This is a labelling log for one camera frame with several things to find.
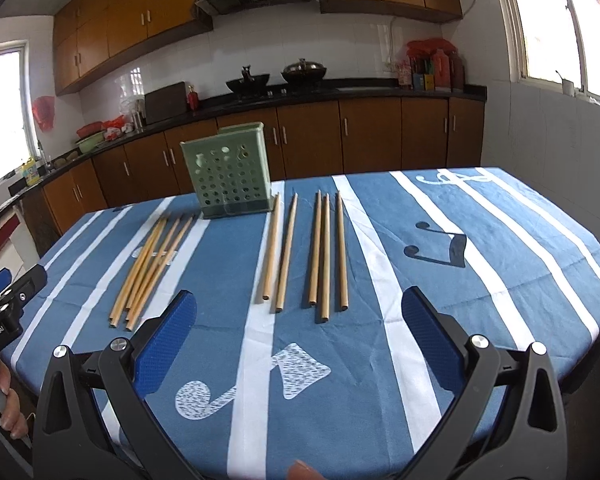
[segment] tiled backsplash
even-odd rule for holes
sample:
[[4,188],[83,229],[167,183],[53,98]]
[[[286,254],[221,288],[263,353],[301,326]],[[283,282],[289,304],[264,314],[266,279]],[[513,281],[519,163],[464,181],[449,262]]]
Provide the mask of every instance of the tiled backsplash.
[[[393,18],[393,48],[405,42],[440,37],[435,23]],[[327,67],[327,78],[391,77],[391,16],[321,14],[318,2],[245,10],[214,18],[214,30],[143,56],[80,92],[86,123],[116,117],[120,101],[178,81],[195,85],[200,98],[226,94],[224,84],[251,73],[270,73],[270,84],[283,83],[280,71],[299,57]]]

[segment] window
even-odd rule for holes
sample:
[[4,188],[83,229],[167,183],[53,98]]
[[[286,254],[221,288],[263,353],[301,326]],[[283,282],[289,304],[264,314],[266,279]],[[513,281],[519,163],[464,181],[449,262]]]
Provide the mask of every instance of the window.
[[600,97],[600,0],[515,0],[523,77],[573,81]]
[[34,153],[24,109],[24,48],[0,51],[0,179]]

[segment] green plastic basket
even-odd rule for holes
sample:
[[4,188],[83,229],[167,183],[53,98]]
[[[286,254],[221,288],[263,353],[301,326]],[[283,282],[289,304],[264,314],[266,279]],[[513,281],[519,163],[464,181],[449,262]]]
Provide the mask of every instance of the green plastic basket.
[[263,127],[238,124],[220,128],[216,136],[180,143],[206,218],[271,211]]

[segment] striped tablecloth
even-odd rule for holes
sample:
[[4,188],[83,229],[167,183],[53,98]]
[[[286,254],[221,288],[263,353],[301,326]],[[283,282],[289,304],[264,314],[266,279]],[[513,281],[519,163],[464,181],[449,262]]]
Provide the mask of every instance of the striped tablecloth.
[[[349,276],[349,310],[332,309],[325,324],[306,305],[319,189],[342,195]],[[270,214],[253,214],[196,219],[142,316],[158,316],[182,288],[197,299],[196,325],[147,401],[206,474],[281,479],[295,459],[330,479],[402,468],[452,399],[402,321],[400,299],[411,285],[468,334],[506,348],[543,342],[560,377],[600,332],[600,244],[501,170],[312,178],[273,183],[272,192],[286,212],[299,195],[282,313],[258,293]],[[160,215],[198,211],[195,195],[185,195],[85,215],[42,259],[48,285],[27,305],[25,332],[3,358],[38,391],[56,345],[85,352],[128,336],[107,316],[144,238]],[[452,241],[462,234],[463,254]]]

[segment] black musical note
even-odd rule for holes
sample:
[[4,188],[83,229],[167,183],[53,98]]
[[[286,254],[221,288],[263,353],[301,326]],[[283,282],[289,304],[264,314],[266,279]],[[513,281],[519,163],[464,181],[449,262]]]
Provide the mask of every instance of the black musical note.
[[416,224],[418,229],[429,231],[431,233],[440,233],[444,235],[453,235],[449,244],[449,261],[437,260],[435,258],[427,258],[426,256],[418,256],[420,248],[415,245],[407,245],[404,248],[405,256],[413,258],[414,260],[423,260],[424,262],[431,262],[434,264],[448,265],[453,267],[464,268],[464,249],[466,248],[466,235],[460,233],[447,233],[445,231],[436,231],[431,229],[430,225],[426,222],[418,222]]

